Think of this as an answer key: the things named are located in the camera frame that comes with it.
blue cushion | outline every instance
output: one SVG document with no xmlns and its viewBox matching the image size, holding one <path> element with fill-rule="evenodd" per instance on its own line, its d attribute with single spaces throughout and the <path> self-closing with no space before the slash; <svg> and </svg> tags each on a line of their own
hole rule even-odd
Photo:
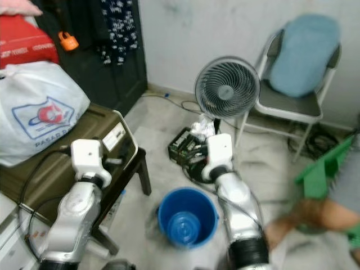
<svg viewBox="0 0 360 270">
<path fill-rule="evenodd" d="M 326 65 L 340 43 L 340 29 L 327 16 L 303 15 L 284 30 L 280 54 L 269 81 L 285 95 L 305 96 L 321 82 Z"/>
</svg>

white plastic bag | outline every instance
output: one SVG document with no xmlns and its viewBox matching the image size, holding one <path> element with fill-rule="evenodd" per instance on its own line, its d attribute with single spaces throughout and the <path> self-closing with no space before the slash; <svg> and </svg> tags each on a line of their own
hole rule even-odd
<svg viewBox="0 0 360 270">
<path fill-rule="evenodd" d="M 42 151 L 71 130 L 89 104 L 54 63 L 7 65 L 0 70 L 0 163 L 13 166 Z"/>
</svg>

printed logo on bag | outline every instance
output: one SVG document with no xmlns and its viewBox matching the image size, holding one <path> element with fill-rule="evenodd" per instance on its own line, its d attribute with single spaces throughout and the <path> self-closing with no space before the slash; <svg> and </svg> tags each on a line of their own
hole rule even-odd
<svg viewBox="0 0 360 270">
<path fill-rule="evenodd" d="M 41 104 L 27 104 L 12 108 L 12 113 L 25 133 L 33 140 L 70 126 L 74 108 L 52 97 Z M 68 129 L 51 134 L 47 142 L 54 141 L 68 132 Z"/>
</svg>

electric fan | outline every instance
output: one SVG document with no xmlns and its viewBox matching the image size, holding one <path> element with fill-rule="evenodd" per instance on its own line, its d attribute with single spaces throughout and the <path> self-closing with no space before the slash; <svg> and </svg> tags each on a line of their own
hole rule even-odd
<svg viewBox="0 0 360 270">
<path fill-rule="evenodd" d="M 245 60 L 226 56 L 208 63 L 195 83 L 195 96 L 201 110 L 214 118 L 217 133 L 220 119 L 249 111 L 260 93 L 255 69 Z"/>
</svg>

blue bucket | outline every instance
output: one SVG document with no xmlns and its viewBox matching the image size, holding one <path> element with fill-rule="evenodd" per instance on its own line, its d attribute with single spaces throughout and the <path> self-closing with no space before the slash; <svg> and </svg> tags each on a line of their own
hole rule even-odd
<svg viewBox="0 0 360 270">
<path fill-rule="evenodd" d="M 195 188 L 179 188 L 168 193 L 157 218 L 161 232 L 175 246 L 188 249 L 208 242 L 219 219 L 212 201 Z"/>
</svg>

